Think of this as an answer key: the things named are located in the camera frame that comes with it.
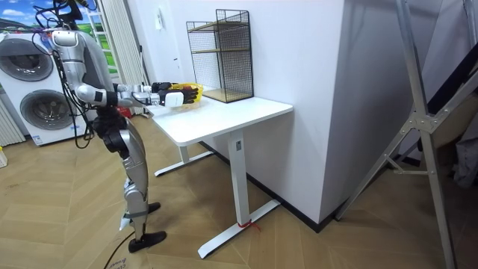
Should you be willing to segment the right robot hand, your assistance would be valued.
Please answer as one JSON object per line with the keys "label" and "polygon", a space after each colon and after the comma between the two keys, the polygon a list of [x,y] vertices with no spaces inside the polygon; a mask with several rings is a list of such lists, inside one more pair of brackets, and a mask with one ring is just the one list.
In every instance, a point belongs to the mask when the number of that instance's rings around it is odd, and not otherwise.
{"label": "right robot hand", "polygon": [[159,90],[159,104],[166,108],[177,108],[193,104],[199,95],[197,88],[186,87],[182,89]]}

